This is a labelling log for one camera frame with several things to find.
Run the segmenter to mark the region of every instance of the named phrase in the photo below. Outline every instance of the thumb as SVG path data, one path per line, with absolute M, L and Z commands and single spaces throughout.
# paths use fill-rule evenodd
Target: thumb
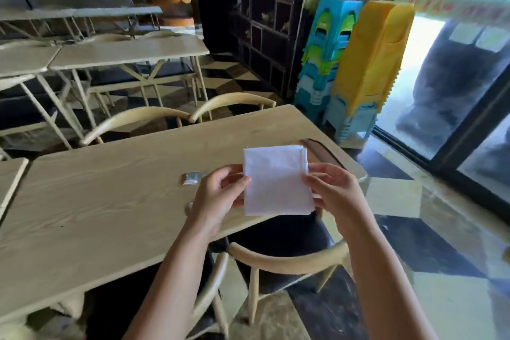
M 223 190 L 223 193 L 228 195 L 229 198 L 234 201 L 239 195 L 250 185 L 252 178 L 250 176 L 244 176 L 235 183 L 231 184 Z
M 327 195 L 332 189 L 331 185 L 323 182 L 317 176 L 303 174 L 301 178 L 304 184 L 306 184 L 308 187 L 310 187 L 313 191 L 315 191 L 322 197 Z

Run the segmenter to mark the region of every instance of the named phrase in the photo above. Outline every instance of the folded napkin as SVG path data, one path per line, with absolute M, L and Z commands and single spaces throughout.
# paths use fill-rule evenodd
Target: folded napkin
M 244 150 L 244 174 L 252 183 L 244 194 L 246 215 L 306 215 L 314 210 L 312 190 L 301 175 L 308 172 L 301 145 Z

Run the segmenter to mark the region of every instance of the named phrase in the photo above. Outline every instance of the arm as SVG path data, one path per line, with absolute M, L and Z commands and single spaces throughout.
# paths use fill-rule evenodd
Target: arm
M 437 339 L 397 255 L 380 231 L 356 178 L 328 163 L 311 163 L 303 182 L 333 214 L 349 246 L 352 271 L 371 339 Z
M 124 340 L 182 340 L 195 303 L 207 245 L 250 183 L 242 165 L 213 171 L 201 181 L 188 219 L 170 247 Z

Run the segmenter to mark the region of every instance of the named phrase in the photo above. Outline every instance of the hand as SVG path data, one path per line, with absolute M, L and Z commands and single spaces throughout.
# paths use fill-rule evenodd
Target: hand
M 314 195 L 315 205 L 333 214 L 342 235 L 356 230 L 360 223 L 375 222 L 354 175 L 330 163 L 310 163 L 308 167 L 303 182 L 320 196 Z
M 244 205 L 243 191 L 251 181 L 250 176 L 243 176 L 242 164 L 226 165 L 205 176 L 188 215 L 188 226 L 213 239 L 226 213 Z

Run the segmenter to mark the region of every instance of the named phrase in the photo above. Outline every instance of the tiled floor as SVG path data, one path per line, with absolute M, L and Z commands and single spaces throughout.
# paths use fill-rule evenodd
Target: tiled floor
M 205 57 L 201 64 L 209 97 L 248 91 L 281 102 L 229 54 Z M 166 106 L 189 106 L 191 94 L 182 83 L 162 89 Z M 115 100 L 117 110 L 143 105 L 139 92 L 117 92 Z M 227 117 L 253 109 L 233 105 L 213 115 Z M 124 135 L 117 136 L 129 132 L 122 130 L 119 133 Z M 369 178 L 362 183 L 367 200 L 439 338 L 509 339 L 510 227 L 375 137 L 364 143 L 355 135 L 341 147 L 368 172 Z M 325 224 L 339 240 L 328 213 Z M 232 320 L 231 339 L 368 338 L 349 258 L 319 294 L 313 291 L 315 282 L 312 277 L 262 300 L 256 323 L 250 327 L 246 324 L 247 288 L 231 261 L 221 286 Z

